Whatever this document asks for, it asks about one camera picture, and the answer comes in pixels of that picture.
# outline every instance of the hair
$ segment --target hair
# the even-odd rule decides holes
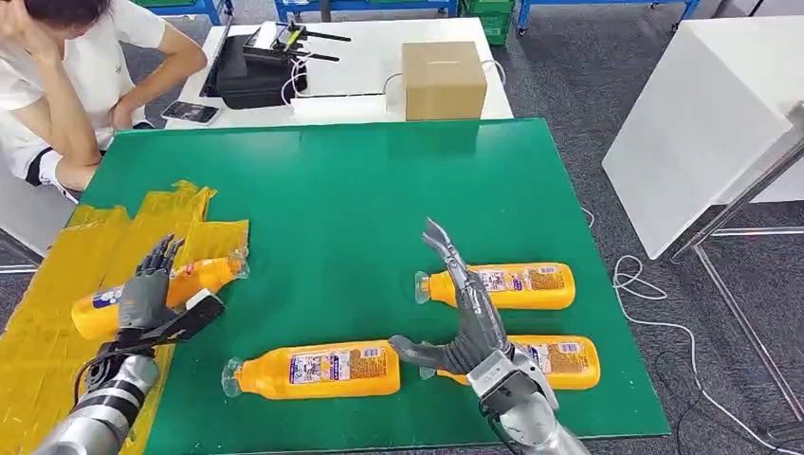
[[[86,27],[109,10],[111,0],[25,0],[32,19],[51,27]]]

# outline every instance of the green tabletop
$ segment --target green tabletop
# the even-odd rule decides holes
[[[387,338],[446,342],[455,310],[417,305],[413,275],[443,270],[420,240],[426,216],[470,264],[563,262],[577,296],[563,311],[503,311],[512,335],[589,337],[602,376],[559,391],[581,437],[668,432],[576,196],[541,119],[130,132],[83,202],[135,212],[178,179],[217,189],[209,218],[250,221],[251,276],[226,313],[174,355],[146,453],[347,450],[491,443],[469,388],[421,380],[393,395],[226,398],[221,369],[283,346]]]

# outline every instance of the silver robotic arm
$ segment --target silver robotic arm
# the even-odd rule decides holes
[[[169,235],[157,243],[125,284],[115,341],[104,343],[79,370],[75,406],[34,455],[117,454],[159,378],[154,347],[189,339],[223,312],[221,301],[206,289],[188,300],[181,315],[167,308],[169,274],[182,244],[172,240]],[[85,392],[79,398],[85,371]]]
[[[428,218],[422,239],[447,264],[458,302],[458,335],[443,346],[389,340],[403,361],[466,374],[480,398],[481,413],[499,420],[528,455],[588,455],[554,413],[558,401],[539,365],[508,341],[497,309],[480,277],[466,268],[447,233]]]

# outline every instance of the plastic bottle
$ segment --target plastic bottle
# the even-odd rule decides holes
[[[196,261],[171,272],[167,305],[180,310],[184,302],[203,288],[217,292],[236,278],[246,278],[248,266],[241,258]],[[73,304],[73,323],[82,337],[111,338],[118,331],[118,299],[125,284],[86,296]]]
[[[573,302],[576,285],[566,264],[496,264],[470,265],[480,275],[491,297],[500,309],[560,310]],[[444,271],[429,275],[416,273],[415,296],[418,303],[443,301],[457,306],[452,279]]]
[[[387,395],[399,390],[399,356],[386,340],[281,348],[221,374],[224,393],[269,400]]]
[[[560,391],[582,391],[597,385],[600,380],[600,361],[597,349],[586,337],[565,335],[512,335],[508,339],[537,360],[550,387]],[[421,369],[424,379],[432,377],[432,369]],[[465,386],[466,376],[437,370],[439,376],[449,377]]]

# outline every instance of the yellow plastic sheet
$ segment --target yellow plastic sheet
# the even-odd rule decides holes
[[[0,337],[0,454],[30,453],[72,407],[75,371],[100,347],[73,327],[75,300],[125,282],[168,232],[186,239],[176,265],[247,254],[247,221],[204,222],[215,194],[181,181],[151,191],[134,220],[123,208],[78,206]],[[123,453],[141,453],[168,374],[172,348],[157,350],[160,383],[148,396]]]

